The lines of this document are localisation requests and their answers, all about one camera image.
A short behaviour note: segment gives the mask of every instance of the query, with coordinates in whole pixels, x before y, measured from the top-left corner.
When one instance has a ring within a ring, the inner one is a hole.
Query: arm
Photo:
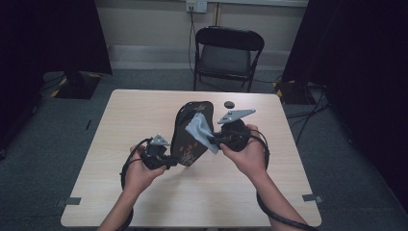
[[[258,127],[246,125],[251,131],[251,135],[259,137]],[[265,205],[275,214],[289,218],[294,221],[305,223],[306,221],[289,203],[285,196],[279,191],[272,179],[265,170],[264,147],[255,139],[249,139],[248,145],[241,152],[234,152],[226,145],[220,145],[223,153],[231,159],[237,168],[245,174],[252,182]],[[269,218],[270,226],[273,230],[298,230],[297,228],[283,224],[277,220]]]
[[[140,159],[140,154],[143,150],[144,146],[141,146],[131,160]],[[142,161],[135,161],[129,165],[123,192],[98,230],[117,230],[128,218],[139,195],[151,185],[156,177],[162,175],[165,170],[166,167],[150,170]]]

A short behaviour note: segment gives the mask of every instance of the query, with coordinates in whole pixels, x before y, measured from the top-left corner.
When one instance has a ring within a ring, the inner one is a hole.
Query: chair backrest
[[[200,29],[195,35],[195,45],[219,46],[231,49],[260,51],[264,39],[256,32],[229,27],[209,26]]]

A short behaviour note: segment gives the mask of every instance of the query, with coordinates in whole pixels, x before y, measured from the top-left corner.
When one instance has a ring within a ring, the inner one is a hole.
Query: left hand
[[[133,155],[131,161],[140,159],[140,154],[142,151],[144,151],[144,149],[145,147],[141,145]],[[139,195],[151,185],[156,177],[162,175],[165,170],[165,166],[150,170],[142,160],[135,161],[130,164],[127,169],[125,187],[123,191],[134,195]]]

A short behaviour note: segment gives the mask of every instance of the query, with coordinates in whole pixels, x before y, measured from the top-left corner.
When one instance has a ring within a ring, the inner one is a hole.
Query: black folding chair
[[[197,77],[201,81],[201,76],[207,76],[242,81],[242,87],[248,82],[246,92],[250,92],[264,45],[264,39],[252,31],[219,26],[200,29],[195,35],[193,90]]]

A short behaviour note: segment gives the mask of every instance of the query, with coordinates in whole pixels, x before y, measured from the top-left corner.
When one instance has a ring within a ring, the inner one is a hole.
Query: table
[[[217,121],[227,113],[225,101],[233,101],[234,110],[257,110],[242,120],[258,125],[268,140],[269,175],[310,225],[320,225],[316,202],[302,199],[312,191],[276,95],[165,90],[112,93],[71,194],[81,197],[81,202],[66,206],[62,225],[98,226],[121,193],[119,173],[129,147],[157,134],[171,141],[178,110],[190,101],[205,100],[215,107],[215,131],[220,130]],[[269,226],[254,187],[221,151],[208,150],[190,167],[167,170],[141,194],[134,208],[130,226]]]

